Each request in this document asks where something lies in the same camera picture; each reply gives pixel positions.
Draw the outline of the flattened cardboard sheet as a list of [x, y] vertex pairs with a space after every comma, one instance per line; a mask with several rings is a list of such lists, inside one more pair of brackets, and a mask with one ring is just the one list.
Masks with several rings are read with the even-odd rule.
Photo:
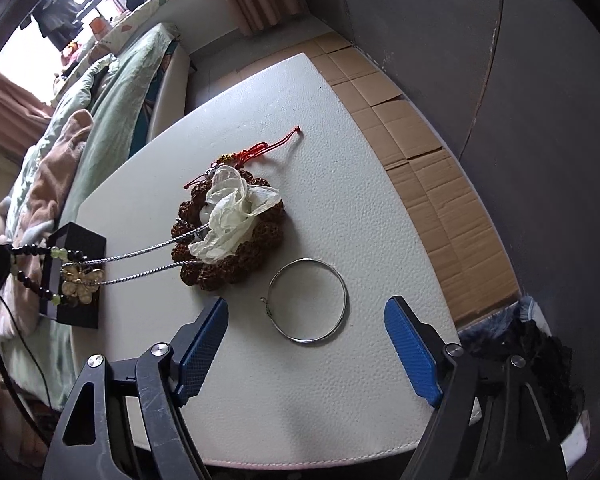
[[384, 166], [414, 222], [455, 325], [515, 301], [519, 286], [474, 187], [415, 105], [338, 32], [293, 44], [239, 70], [222, 70], [210, 96], [297, 54], [336, 92]]

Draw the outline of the green bed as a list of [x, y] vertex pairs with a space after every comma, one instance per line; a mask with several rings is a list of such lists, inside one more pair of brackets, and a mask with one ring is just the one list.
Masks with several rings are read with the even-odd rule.
[[[87, 67], [60, 99], [42, 138], [24, 155], [9, 194], [15, 203], [8, 207], [7, 235], [14, 235], [19, 226], [41, 159], [59, 138], [68, 118], [84, 108], [93, 117], [93, 128], [54, 229], [76, 220], [84, 200], [132, 155], [136, 124], [151, 81], [177, 43], [176, 28], [158, 24], [122, 54], [107, 54]], [[71, 354], [70, 327], [40, 315], [32, 334], [18, 333], [15, 338], [0, 339], [0, 346], [10, 378], [54, 410], [61, 410], [78, 377]]]

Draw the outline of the pink fleece blanket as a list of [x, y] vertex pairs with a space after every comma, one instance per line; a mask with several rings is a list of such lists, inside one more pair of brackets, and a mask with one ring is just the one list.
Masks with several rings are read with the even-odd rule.
[[[27, 199], [14, 235], [6, 234], [8, 207], [15, 201], [5, 197], [0, 203], [0, 244], [13, 240], [17, 246], [44, 244], [59, 219], [88, 136], [93, 117], [81, 108], [74, 112], [62, 128], [59, 138], [41, 159], [33, 175]], [[30, 335], [38, 326], [40, 300], [35, 292], [11, 276], [6, 280], [0, 305], [0, 339], [15, 338], [18, 333]]]

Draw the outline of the hanging dark clothes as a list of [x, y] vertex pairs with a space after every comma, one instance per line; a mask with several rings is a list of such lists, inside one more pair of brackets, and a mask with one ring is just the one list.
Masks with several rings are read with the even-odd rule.
[[62, 51], [82, 32], [83, 24], [78, 19], [80, 12], [81, 7], [74, 0], [40, 0], [22, 20], [19, 28], [26, 29], [35, 22], [42, 37]]

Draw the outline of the dark wardrobe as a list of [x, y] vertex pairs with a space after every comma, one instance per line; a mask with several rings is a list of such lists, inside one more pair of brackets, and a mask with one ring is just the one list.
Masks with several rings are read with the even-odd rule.
[[573, 351], [600, 461], [600, 33], [572, 0], [306, 0], [410, 97]]

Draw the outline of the black jewelry box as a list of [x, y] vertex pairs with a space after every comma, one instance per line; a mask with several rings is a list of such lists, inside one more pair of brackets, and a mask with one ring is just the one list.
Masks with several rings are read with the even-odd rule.
[[47, 240], [52, 255], [42, 264], [42, 289], [53, 294], [40, 299], [40, 315], [60, 324], [97, 330], [99, 282], [104, 279], [102, 263], [106, 238], [69, 222]]

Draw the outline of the pink curtain left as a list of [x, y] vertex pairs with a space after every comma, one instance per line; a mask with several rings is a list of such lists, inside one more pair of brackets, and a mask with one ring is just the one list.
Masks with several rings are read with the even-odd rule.
[[0, 145], [22, 156], [40, 140], [54, 109], [0, 72]]

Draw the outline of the floral window seat cushion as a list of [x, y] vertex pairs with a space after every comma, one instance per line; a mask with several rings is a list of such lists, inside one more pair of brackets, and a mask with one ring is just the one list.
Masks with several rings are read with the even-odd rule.
[[95, 18], [90, 26], [99, 44], [104, 44], [111, 52], [119, 51], [162, 6], [171, 0], [145, 0], [134, 11], [126, 11], [114, 24], [104, 18]]

